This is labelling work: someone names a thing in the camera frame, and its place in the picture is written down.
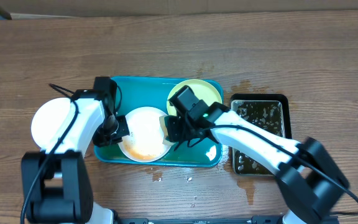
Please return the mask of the black water tray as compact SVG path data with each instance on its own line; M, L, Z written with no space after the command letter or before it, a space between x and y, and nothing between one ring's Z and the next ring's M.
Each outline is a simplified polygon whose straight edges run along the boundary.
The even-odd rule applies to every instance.
M285 95L236 93L231 96L231 109L253 125L277 136L292 138L289 102ZM271 174L237 149L232 149L232 166L238 175Z

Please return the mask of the green rimmed plate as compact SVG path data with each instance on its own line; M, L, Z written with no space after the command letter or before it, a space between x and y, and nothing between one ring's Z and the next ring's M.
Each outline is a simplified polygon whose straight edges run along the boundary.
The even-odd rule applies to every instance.
M223 102L222 94L216 87L207 81L199 79L189 79L175 85L168 94L167 99L169 100L180 88L185 85L189 86L193 90L195 96L199 100L203 100L208 106L211 106L214 102Z

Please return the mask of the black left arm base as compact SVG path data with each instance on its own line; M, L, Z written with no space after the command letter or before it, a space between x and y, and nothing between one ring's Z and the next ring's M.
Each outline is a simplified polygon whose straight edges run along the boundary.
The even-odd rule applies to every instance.
M86 223L93 210L93 191L80 152L54 154L45 168L44 152L21 160L22 186L31 223Z

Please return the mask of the teal serving tray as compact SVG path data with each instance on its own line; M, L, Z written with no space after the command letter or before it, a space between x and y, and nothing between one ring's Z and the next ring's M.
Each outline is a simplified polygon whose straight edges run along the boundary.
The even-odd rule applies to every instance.
M168 94L175 85L182 82L182 78L162 77L112 77L121 88L117 91L117 105L119 115L126 115L132 110L144 106L151 106L167 112ZM108 147L95 147L95 156L102 162L136 164L126 157L117 144ZM213 167L219 163L223 154L223 146L210 139L205 139L194 147L187 147L183 143L176 151L170 149L161 159L151 162L154 166L176 167Z

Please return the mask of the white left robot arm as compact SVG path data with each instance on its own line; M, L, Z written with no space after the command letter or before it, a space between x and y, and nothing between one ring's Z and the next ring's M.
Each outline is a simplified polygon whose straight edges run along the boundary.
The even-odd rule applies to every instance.
M32 137L41 148L39 169L27 185L22 216L32 223L114 223L114 212L94 202L84 155L129 135L126 119L114 117L103 100L56 98L36 112Z

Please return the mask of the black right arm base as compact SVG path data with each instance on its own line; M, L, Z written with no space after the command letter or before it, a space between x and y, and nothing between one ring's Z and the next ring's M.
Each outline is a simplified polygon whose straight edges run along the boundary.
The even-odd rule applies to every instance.
M331 209L349 188L349 182L319 141L307 138L297 148L296 155L326 177L318 171L302 177L298 171L301 164L294 159L288 164L281 163L275 180L289 208L281 222L332 223Z

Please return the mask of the black front rail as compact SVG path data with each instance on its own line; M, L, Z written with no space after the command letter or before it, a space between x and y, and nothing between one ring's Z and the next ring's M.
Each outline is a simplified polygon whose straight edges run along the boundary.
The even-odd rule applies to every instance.
M283 215L256 215L251 218L159 219L114 217L113 224L282 224Z

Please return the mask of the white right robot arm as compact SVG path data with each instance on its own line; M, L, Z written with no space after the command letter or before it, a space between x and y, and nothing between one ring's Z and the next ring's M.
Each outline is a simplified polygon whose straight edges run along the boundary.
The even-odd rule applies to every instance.
M244 119L227 106L213 103L196 109L193 120L189 111L177 116L160 117L165 144L202 141L206 138L215 143L241 151L251 159L278 175L280 164L289 164L300 150L298 141L276 136Z

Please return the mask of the white plate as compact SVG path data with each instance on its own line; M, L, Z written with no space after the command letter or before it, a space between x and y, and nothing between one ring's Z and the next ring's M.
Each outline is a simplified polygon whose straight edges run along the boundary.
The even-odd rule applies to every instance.
M68 98L55 98L43 104L31 123L31 135L40 148L46 148L70 112Z
M154 162L165 156L172 144L165 144L160 118L167 114L154 107L140 107L125 115L129 135L118 144L122 153L132 161Z

